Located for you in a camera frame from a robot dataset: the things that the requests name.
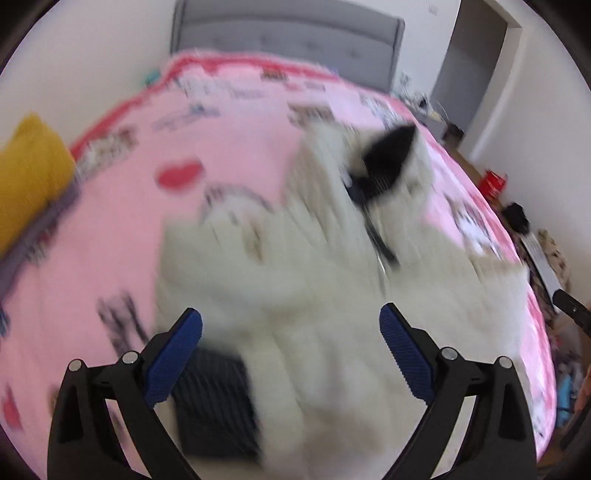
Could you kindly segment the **teal small object by wall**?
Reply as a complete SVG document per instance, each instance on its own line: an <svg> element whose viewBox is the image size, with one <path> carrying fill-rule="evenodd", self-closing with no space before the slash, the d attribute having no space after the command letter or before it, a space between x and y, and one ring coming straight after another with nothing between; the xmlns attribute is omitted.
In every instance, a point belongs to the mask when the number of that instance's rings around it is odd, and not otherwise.
<svg viewBox="0 0 591 480"><path fill-rule="evenodd" d="M149 87L151 85L153 85L154 83L156 83L160 78L160 71L159 70L153 70L150 73L148 73L144 79L144 85L146 87Z"/></svg>

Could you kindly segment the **grey folded garment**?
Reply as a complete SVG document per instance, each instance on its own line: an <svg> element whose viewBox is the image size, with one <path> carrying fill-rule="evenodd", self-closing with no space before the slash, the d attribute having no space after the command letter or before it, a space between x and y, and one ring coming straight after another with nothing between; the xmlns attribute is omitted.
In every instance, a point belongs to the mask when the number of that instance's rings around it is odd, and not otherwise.
<svg viewBox="0 0 591 480"><path fill-rule="evenodd" d="M79 182L74 179L64 193L51 202L17 236L16 242L1 257L1 300L10 292L15 279L44 233L57 225L60 217L76 202L80 195Z"/></svg>

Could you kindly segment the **black bag on floor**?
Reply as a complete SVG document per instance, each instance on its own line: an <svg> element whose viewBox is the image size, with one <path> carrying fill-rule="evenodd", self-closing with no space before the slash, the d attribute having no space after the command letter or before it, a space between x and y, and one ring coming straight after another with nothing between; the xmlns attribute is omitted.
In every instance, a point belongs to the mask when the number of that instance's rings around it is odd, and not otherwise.
<svg viewBox="0 0 591 480"><path fill-rule="evenodd" d="M521 205L511 203L502 209L501 215L513 232L520 235L530 233L530 222Z"/></svg>

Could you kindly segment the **grey upholstered headboard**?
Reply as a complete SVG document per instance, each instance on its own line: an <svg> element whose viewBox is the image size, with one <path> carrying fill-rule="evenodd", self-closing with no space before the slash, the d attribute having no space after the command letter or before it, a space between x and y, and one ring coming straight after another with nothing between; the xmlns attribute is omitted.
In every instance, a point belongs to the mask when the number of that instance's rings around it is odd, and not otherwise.
<svg viewBox="0 0 591 480"><path fill-rule="evenodd" d="M178 1L170 52L263 52L315 62L342 78L391 91L406 23L346 1Z"/></svg>

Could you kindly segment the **white quilted padded jacket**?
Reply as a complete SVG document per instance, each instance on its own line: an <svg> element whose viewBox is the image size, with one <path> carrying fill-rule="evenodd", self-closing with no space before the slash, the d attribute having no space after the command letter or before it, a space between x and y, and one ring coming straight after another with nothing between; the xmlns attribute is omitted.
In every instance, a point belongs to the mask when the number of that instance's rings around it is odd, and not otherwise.
<svg viewBox="0 0 591 480"><path fill-rule="evenodd" d="M262 451L253 479L376 479L394 463L424 407L380 333L387 303L468 359L520 354L526 269L427 222L434 172L421 136L367 211L349 198L346 175L363 171L378 137L313 124L279 207L163 226L157 325L192 307L204 345L245 362Z"/></svg>

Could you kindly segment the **yellow folded garment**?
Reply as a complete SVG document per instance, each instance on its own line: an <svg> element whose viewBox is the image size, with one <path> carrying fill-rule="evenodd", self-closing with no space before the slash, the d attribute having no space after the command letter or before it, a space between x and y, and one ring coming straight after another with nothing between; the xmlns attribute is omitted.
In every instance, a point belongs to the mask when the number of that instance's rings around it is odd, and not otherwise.
<svg viewBox="0 0 591 480"><path fill-rule="evenodd" d="M75 160L39 115L25 116L1 150L1 252L6 253L75 177Z"/></svg>

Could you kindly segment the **red bag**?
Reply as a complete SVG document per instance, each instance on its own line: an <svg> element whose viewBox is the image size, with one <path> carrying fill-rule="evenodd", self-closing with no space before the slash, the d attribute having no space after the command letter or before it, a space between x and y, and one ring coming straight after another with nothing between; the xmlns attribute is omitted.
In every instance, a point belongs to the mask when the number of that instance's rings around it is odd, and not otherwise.
<svg viewBox="0 0 591 480"><path fill-rule="evenodd" d="M504 191L508 176L499 174L493 170L486 170L478 183L478 189L488 201L496 201Z"/></svg>

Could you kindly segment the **pink cartoon print blanket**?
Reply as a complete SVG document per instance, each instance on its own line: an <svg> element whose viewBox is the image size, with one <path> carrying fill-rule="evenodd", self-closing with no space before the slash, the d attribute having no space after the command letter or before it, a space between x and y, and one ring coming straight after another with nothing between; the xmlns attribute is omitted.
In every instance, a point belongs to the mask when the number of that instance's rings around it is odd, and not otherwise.
<svg viewBox="0 0 591 480"><path fill-rule="evenodd" d="M159 328L165 222L214 213L236 220L279 207L313 124L380 136L411 120L401 102L315 66L195 51L173 57L156 86L92 128L76 148L80 199L58 224L47 256L18 276L5 305L2 424L28 466L38 475L46 470L55 391L67 361L112 360L124 344L138 345ZM428 130L418 136L434 172L427 222L478 255L521 264L476 185ZM554 427L555 378L529 283L520 354L511 358L542 453Z"/></svg>

